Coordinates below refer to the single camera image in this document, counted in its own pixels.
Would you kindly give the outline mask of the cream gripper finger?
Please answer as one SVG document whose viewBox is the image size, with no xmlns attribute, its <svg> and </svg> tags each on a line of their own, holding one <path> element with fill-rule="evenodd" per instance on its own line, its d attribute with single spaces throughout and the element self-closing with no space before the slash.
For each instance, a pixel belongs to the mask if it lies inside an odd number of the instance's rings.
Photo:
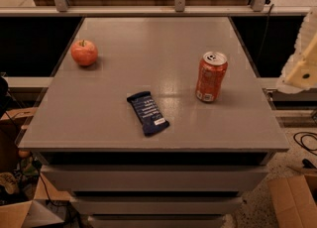
<svg viewBox="0 0 317 228">
<path fill-rule="evenodd" d="M 293 62 L 285 83 L 301 89 L 313 87 L 317 83 L 317 44 L 311 42 L 303 52 L 296 53 Z"/>
</svg>

